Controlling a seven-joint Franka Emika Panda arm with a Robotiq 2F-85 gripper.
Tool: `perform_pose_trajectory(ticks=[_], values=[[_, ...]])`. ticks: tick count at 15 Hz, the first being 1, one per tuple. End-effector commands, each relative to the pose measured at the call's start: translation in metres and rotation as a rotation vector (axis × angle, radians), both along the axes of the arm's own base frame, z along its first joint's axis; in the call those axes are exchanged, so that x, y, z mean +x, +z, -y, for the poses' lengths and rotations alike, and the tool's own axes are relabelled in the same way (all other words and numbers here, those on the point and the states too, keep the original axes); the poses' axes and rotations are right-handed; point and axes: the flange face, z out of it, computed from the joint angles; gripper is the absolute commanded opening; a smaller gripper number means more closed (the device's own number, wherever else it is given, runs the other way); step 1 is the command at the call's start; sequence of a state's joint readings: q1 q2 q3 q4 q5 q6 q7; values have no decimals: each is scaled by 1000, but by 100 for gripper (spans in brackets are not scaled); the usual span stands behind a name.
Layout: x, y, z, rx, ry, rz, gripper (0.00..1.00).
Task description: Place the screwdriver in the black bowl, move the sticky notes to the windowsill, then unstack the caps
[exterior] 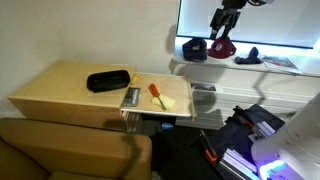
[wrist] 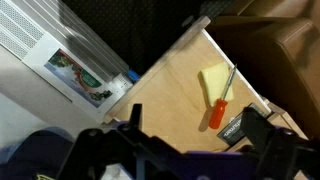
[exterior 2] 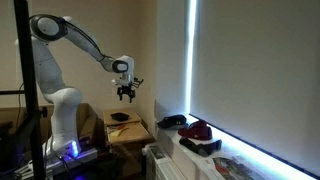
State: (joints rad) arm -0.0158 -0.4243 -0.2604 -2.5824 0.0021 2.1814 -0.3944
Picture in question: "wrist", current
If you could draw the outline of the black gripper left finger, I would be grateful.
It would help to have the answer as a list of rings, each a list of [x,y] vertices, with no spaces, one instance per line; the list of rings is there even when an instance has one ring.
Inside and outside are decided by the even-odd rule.
[[[139,129],[142,105],[134,104],[128,122],[104,133],[82,131],[70,150],[58,180],[101,180],[109,165],[120,164],[134,180],[151,180],[154,172],[142,145],[148,137]]]

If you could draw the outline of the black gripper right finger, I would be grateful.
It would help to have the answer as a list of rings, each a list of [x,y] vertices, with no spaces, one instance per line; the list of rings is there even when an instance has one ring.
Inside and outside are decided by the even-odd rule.
[[[274,126],[252,107],[245,107],[241,131],[259,155],[258,179],[291,180],[299,171],[320,180],[318,139],[301,138],[294,130]]]

